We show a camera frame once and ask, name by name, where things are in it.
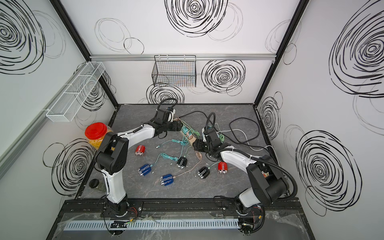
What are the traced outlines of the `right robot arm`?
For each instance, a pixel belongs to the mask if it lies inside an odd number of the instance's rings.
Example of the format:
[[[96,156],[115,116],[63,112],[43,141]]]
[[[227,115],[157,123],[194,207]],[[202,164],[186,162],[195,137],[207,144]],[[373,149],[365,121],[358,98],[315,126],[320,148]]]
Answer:
[[[247,173],[251,187],[236,197],[241,210],[255,205],[269,206],[289,190],[285,179],[287,174],[270,156],[253,156],[223,143],[217,132],[210,127],[203,128],[203,138],[196,140],[193,147],[220,163],[233,165]]]

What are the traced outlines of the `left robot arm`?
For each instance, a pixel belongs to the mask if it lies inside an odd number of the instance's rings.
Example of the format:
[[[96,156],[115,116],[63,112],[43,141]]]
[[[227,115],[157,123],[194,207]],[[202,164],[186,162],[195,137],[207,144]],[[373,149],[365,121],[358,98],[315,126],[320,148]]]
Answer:
[[[162,133],[179,132],[183,124],[181,121],[174,121],[175,112],[173,106],[165,110],[157,109],[154,118],[140,127],[105,135],[96,154],[96,163],[104,175],[107,199],[110,203],[120,204],[127,196],[123,184],[123,168],[127,162],[129,148]]]

